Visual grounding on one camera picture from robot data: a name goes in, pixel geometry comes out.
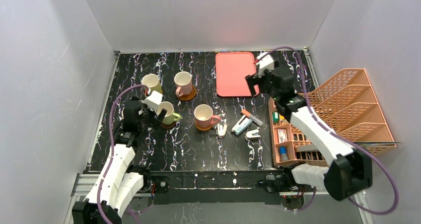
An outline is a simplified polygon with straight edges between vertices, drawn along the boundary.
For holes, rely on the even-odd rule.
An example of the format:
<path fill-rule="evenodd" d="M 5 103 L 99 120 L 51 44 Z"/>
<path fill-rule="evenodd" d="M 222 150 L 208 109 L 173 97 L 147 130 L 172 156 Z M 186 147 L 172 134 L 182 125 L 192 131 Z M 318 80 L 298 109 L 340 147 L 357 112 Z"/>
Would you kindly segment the green mug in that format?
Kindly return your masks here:
<path fill-rule="evenodd" d="M 162 120 L 164 125 L 171 125 L 174 122 L 178 122 L 182 119 L 182 116 L 178 113 L 175 113 L 174 106 L 168 101 L 162 101 L 157 110 L 157 115 L 163 113 L 163 110 L 166 110 L 165 116 Z"/>
<path fill-rule="evenodd" d="M 149 93 L 152 93 L 153 91 L 163 93 L 160 79 L 155 74 L 147 74 L 141 79 L 141 83 L 143 85 L 146 85 L 148 87 Z"/>

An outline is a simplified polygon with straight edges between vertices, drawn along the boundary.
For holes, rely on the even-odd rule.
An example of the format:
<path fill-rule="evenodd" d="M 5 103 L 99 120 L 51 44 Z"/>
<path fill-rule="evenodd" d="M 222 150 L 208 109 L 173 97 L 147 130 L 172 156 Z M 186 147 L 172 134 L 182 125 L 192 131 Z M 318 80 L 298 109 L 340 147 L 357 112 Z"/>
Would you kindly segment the dark brown coaster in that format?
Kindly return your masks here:
<path fill-rule="evenodd" d="M 163 129 L 172 129 L 172 128 L 174 128 L 176 126 L 176 124 L 177 124 L 176 121 L 172 122 L 169 125 L 166 125 L 164 123 L 161 123 L 160 127 L 163 128 Z"/>

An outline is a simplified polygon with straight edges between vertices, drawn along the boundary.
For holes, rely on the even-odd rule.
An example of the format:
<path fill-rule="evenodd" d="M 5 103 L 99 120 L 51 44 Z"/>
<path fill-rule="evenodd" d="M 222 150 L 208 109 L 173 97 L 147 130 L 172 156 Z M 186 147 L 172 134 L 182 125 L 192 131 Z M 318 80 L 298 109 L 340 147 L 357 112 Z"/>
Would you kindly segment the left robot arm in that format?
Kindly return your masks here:
<path fill-rule="evenodd" d="M 168 110 L 159 111 L 161 98 L 132 98 L 123 118 L 111 124 L 110 152 L 99 177 L 82 201 L 73 205 L 75 224 L 120 224 L 134 195 L 144 187 L 147 171 L 132 161 L 138 137 L 151 126 L 159 126 Z"/>

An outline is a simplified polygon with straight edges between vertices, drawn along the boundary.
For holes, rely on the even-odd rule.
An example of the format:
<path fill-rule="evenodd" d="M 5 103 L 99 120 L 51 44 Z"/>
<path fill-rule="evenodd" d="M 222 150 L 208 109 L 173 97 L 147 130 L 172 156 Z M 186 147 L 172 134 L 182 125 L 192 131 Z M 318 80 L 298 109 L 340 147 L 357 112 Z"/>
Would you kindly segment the green mug front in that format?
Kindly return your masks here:
<path fill-rule="evenodd" d="M 153 91 L 163 93 L 160 79 L 155 74 L 147 74 L 141 79 L 141 83 L 143 85 L 146 85 L 148 87 L 149 93 L 152 93 Z"/>

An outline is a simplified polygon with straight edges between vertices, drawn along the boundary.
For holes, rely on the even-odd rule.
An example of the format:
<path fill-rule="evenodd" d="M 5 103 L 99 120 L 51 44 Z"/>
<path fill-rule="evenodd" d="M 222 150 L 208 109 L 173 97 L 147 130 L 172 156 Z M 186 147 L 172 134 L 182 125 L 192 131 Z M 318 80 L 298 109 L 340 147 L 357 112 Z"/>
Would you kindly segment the pink mug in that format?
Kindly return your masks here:
<path fill-rule="evenodd" d="M 194 109 L 195 121 L 201 127 L 207 127 L 209 125 L 215 125 L 221 121 L 221 118 L 213 114 L 213 109 L 206 104 L 198 105 Z"/>
<path fill-rule="evenodd" d="M 178 97 L 189 95 L 193 90 L 192 75 L 188 72 L 179 72 L 174 77 L 176 84 L 175 94 Z"/>

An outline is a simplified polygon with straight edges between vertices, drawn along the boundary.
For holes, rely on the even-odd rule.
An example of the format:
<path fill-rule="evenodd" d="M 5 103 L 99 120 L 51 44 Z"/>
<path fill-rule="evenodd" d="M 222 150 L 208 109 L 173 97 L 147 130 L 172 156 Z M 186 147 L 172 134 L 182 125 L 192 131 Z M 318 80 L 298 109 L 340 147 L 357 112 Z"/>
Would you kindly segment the pink tray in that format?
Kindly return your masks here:
<path fill-rule="evenodd" d="M 250 52 L 222 52 L 215 56 L 216 92 L 220 97 L 250 97 L 245 79 L 256 73 Z"/>

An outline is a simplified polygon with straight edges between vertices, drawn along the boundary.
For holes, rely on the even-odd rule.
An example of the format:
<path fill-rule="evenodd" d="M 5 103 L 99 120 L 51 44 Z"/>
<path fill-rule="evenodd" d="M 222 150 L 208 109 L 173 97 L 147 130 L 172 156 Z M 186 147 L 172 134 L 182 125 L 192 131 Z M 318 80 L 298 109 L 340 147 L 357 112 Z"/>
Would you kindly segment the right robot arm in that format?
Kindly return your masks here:
<path fill-rule="evenodd" d="M 245 80 L 252 95 L 258 86 L 274 100 L 276 110 L 310 140 L 327 163 L 326 167 L 307 163 L 287 167 L 291 185 L 324 189 L 337 201 L 372 186 L 371 154 L 329 128 L 311 107 L 308 95 L 296 92 L 293 78 L 281 67 L 247 75 Z"/>

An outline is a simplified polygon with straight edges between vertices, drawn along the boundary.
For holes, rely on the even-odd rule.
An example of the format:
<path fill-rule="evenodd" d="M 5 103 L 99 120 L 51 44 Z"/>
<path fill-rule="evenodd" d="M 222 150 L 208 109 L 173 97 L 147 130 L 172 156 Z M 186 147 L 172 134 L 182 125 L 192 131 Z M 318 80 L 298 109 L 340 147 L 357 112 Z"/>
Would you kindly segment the light orange coaster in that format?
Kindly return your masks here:
<path fill-rule="evenodd" d="M 207 127 L 201 127 L 201 126 L 198 125 L 197 121 L 195 121 L 194 124 L 195 124 L 196 128 L 200 131 L 208 131 L 213 127 L 213 125 L 209 125 Z"/>

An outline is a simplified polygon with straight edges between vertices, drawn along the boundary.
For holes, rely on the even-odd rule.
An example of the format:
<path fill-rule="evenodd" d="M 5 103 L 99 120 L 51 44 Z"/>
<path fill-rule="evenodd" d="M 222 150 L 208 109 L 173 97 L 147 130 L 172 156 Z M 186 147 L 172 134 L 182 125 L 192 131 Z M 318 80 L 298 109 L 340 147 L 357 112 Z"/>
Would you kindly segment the pink mug front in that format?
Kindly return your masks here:
<path fill-rule="evenodd" d="M 193 90 L 192 75 L 188 72 L 179 72 L 174 77 L 176 84 L 175 94 L 178 97 L 189 95 Z"/>

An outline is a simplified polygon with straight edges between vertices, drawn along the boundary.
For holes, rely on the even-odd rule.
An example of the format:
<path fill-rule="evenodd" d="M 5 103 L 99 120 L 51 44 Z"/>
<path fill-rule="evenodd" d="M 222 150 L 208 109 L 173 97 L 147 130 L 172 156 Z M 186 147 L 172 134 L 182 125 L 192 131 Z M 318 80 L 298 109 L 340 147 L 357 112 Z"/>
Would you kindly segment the brown saucer coaster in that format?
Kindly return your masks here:
<path fill-rule="evenodd" d="M 197 94 L 197 89 L 196 89 L 195 86 L 193 86 L 193 89 L 192 89 L 190 94 L 182 95 L 182 96 L 176 95 L 176 97 L 181 101 L 190 101 L 190 100 L 194 99 L 196 94 Z"/>

